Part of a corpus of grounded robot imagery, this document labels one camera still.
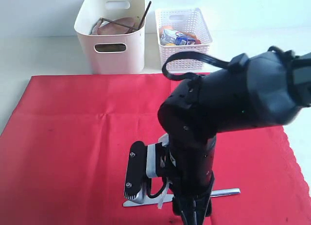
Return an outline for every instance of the bin handle hole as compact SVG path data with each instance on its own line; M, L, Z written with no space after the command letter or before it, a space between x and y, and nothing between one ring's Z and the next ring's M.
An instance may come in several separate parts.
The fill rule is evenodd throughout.
M171 15L169 17L170 21L181 21L185 19L184 15Z
M107 10L121 10L121 9L129 9L131 4L128 0L114 0L106 2Z
M95 44L94 49L98 53L105 53L105 52L125 52L126 45L122 43L117 44Z

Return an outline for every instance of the white wall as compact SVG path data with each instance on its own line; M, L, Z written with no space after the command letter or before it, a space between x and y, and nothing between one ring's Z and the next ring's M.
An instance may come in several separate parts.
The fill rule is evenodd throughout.
M146 32L156 31L156 8L200 7L211 30L311 26L311 0L151 0ZM0 0L0 36L74 35L83 0Z

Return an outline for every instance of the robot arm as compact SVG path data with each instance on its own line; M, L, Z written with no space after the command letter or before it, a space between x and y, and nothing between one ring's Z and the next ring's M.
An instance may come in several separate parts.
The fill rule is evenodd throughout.
M177 59L196 59L222 69L209 75L170 74L166 65ZM200 225L211 213L216 134L285 125L309 107L311 53L298 57L272 46L258 56L241 54L225 62L198 52L179 52L162 72L182 81L158 111L168 143L132 145L131 153L139 153L140 160L129 157L126 184L136 182L136 190L125 184L125 197L138 203L145 194L153 197L151 178L162 177L162 190L169 184L174 193L174 213L184 224Z

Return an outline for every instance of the white storage bin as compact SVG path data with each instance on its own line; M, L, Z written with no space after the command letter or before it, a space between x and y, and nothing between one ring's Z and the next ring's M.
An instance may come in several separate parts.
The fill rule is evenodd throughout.
M123 17L142 18L145 0L84 0L74 29L83 52L95 74L139 73L144 68L145 24L124 35L90 35L100 17L116 20ZM98 52L101 44L121 44L121 52Z
M176 52L197 51L207 53L212 38L199 8L187 10L157 9L155 11L156 31L160 50L161 65ZM163 46L160 44L159 28L170 25L174 30L192 33L201 41L198 45ZM176 60L167 64L167 69L196 70L202 69L203 63L197 60Z

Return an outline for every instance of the red cloth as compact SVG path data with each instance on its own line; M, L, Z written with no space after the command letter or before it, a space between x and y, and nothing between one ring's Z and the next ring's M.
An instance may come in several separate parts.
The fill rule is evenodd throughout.
M123 208L129 148L164 134L162 75L36 76L0 137L1 225L181 224L171 203ZM308 185L282 127L218 135L213 225L310 225Z

